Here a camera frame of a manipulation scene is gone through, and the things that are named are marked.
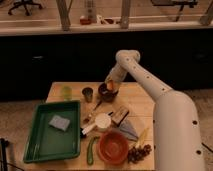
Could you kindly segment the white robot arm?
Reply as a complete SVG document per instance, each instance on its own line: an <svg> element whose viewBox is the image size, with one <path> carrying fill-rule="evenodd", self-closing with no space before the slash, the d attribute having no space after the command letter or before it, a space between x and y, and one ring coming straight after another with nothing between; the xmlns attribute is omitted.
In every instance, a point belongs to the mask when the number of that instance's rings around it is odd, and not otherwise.
<svg viewBox="0 0 213 171"><path fill-rule="evenodd" d="M155 171L205 171L198 113L193 100L147 71L137 50L119 50L106 80L120 85L130 74L154 101Z"/></svg>

